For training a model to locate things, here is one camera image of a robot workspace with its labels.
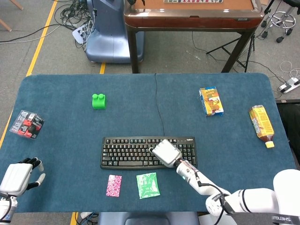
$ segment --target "floor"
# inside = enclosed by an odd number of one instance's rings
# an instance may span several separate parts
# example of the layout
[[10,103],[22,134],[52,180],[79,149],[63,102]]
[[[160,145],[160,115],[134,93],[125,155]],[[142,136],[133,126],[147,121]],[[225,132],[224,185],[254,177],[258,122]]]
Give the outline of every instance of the floor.
[[[45,26],[49,12],[53,6],[52,0],[19,0],[24,6],[20,11],[10,1],[3,0],[0,3],[0,18],[9,24],[13,31],[8,32],[0,26],[0,41],[10,40],[27,35]],[[279,0],[272,6],[273,11]],[[57,2],[56,8],[63,5]],[[280,9],[286,9],[287,5],[281,3]],[[280,86],[281,82],[267,69],[267,67],[284,79],[289,79],[289,73],[282,72],[279,65],[289,60],[293,68],[300,67],[300,34],[299,23],[296,24],[293,33],[277,44],[276,38],[282,34],[279,29],[272,29],[269,36],[261,41],[255,40],[255,52],[251,54],[248,72],[264,73],[270,77],[273,90]],[[41,33],[25,38],[30,40],[41,37]],[[195,45],[204,50],[210,50],[228,41],[237,38],[235,33],[194,33]],[[69,30],[59,27],[44,39],[39,54],[35,54],[39,41],[20,44],[0,45],[0,134],[5,130],[7,120],[13,109],[18,87],[22,79],[29,74],[99,74],[101,64],[88,61],[82,49],[77,49]],[[140,64],[141,73],[215,73],[220,72],[228,55],[222,50],[212,53],[220,60],[214,60],[205,55],[203,51],[195,49],[192,43],[191,32],[148,32],[146,33],[145,57]],[[290,65],[284,63],[283,70],[289,70]],[[234,68],[243,72],[236,64]],[[129,64],[107,64],[105,73],[131,73]],[[299,98],[300,88],[282,95],[279,99]],[[16,213],[12,224],[70,224],[72,213]],[[269,217],[261,214],[248,214],[234,216],[239,225],[267,224]]]

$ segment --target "chair leg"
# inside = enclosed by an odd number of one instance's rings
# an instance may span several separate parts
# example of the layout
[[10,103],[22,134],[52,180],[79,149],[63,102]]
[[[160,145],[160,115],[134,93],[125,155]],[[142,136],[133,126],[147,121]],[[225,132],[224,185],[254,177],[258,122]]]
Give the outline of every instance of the chair leg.
[[23,6],[21,6],[20,5],[20,3],[19,2],[17,2],[16,0],[10,0],[12,3],[14,3],[15,4],[15,6],[17,6],[19,9],[21,9],[21,10],[23,10],[24,8],[23,8]]
[[8,31],[11,31],[11,30],[12,30],[6,23],[4,23],[4,21],[1,20],[1,19],[0,19],[0,24],[1,24],[3,27],[5,27],[5,29],[7,29]]

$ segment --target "juice bottle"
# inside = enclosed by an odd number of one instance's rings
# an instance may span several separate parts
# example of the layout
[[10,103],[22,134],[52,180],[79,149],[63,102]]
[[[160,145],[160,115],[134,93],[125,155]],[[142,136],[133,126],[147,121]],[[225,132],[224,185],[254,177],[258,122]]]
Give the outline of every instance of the juice bottle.
[[274,130],[265,108],[255,105],[249,110],[249,114],[257,137],[265,142],[267,148],[273,148]]

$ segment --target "wooden table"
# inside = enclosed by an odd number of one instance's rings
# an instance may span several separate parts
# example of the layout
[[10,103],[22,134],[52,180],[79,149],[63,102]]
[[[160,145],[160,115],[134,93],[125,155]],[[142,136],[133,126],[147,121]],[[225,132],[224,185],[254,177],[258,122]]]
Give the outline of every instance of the wooden table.
[[241,34],[222,72],[228,73],[252,34],[263,20],[259,0],[224,0],[222,3],[164,3],[141,0],[131,6],[127,0],[124,20],[127,28],[132,73],[139,73],[136,32],[139,31],[211,31]]

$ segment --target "keyboard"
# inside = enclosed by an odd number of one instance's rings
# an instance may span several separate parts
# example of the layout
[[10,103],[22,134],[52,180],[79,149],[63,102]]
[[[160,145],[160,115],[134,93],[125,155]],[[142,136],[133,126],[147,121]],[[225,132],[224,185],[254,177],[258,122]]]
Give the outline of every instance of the keyboard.
[[197,167],[194,137],[104,137],[100,167],[115,170],[147,170],[167,168],[149,152],[167,139],[182,152],[182,157]]

